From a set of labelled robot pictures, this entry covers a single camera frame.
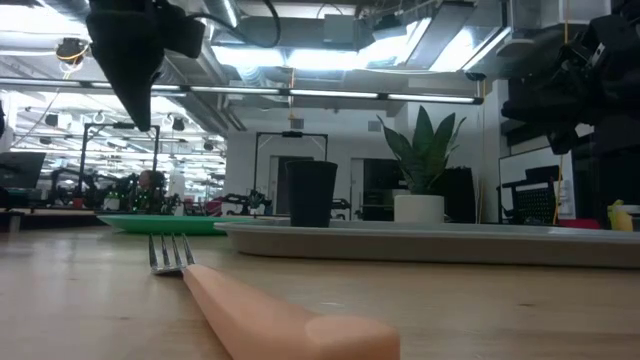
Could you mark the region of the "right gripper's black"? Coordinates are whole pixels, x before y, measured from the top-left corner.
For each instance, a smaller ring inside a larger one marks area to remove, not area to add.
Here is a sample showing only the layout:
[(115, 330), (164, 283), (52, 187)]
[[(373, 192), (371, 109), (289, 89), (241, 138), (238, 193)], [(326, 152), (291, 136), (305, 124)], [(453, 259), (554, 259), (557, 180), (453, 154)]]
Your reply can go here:
[(590, 74), (596, 48), (596, 38), (589, 30), (578, 32), (560, 47), (551, 65), (512, 80), (501, 114), (542, 131), (554, 154), (568, 153), (577, 143), (576, 127), (598, 123)]

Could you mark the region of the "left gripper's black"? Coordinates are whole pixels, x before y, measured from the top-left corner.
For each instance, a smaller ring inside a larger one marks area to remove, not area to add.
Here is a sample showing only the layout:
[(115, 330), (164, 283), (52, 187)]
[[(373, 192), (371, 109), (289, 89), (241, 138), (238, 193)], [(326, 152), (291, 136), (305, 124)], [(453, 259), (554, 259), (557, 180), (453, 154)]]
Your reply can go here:
[(164, 51), (197, 58), (206, 26), (166, 0), (96, 0), (89, 8), (93, 57), (136, 127), (146, 132)]

